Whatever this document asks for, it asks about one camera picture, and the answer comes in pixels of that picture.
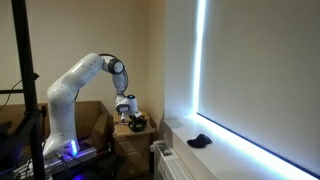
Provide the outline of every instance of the black pole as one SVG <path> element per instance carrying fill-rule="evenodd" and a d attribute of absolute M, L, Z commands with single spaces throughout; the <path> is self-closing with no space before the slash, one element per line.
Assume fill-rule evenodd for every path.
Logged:
<path fill-rule="evenodd" d="M 31 43 L 28 28 L 27 8 L 25 0 L 12 0 L 13 18 L 16 30 L 18 54 L 20 61 L 22 86 L 26 112 L 31 113 L 29 121 L 34 121 L 29 138 L 33 163 L 34 179 L 45 179 L 44 162 L 39 128 L 39 112 L 36 96 Z"/>

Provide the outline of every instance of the blue led light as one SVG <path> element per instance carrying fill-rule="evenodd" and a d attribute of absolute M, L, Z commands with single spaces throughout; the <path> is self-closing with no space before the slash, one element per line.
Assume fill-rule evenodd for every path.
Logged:
<path fill-rule="evenodd" d="M 75 156 L 78 153 L 76 142 L 74 140 L 71 141 L 72 154 Z"/>

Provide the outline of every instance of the window sill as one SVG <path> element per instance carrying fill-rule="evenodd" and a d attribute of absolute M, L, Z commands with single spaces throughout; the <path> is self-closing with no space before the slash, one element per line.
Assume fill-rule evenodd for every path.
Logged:
<path fill-rule="evenodd" d="M 245 150 L 247 142 L 242 142 L 242 139 L 232 142 L 230 137 L 233 134 L 223 133 L 214 123 L 198 115 L 169 119 L 165 123 L 172 133 L 172 137 L 167 136 L 166 139 L 172 141 L 169 144 L 195 179 L 312 179 L 291 165 L 284 166 L 279 160 L 276 160 L 276 165 L 266 163 L 265 160 L 274 157 L 265 155 L 265 151 L 254 154 L 252 150 L 255 147 Z M 195 139 L 199 134 L 210 137 L 212 144 L 203 149 L 190 147 L 187 140 Z"/>

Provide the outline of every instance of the black cloth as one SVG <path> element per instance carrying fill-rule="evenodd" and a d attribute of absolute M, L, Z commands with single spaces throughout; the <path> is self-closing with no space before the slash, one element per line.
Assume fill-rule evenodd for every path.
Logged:
<path fill-rule="evenodd" d="M 211 144 L 212 141 L 208 136 L 199 134 L 196 139 L 190 139 L 187 143 L 193 148 L 205 148 L 208 144 Z"/>

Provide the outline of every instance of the radiator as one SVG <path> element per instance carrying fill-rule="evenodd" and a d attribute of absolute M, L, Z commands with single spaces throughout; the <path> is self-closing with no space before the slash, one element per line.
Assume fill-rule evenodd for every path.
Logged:
<path fill-rule="evenodd" d="M 192 180 L 176 152 L 164 141 L 155 141 L 150 146 L 154 152 L 154 180 Z"/>

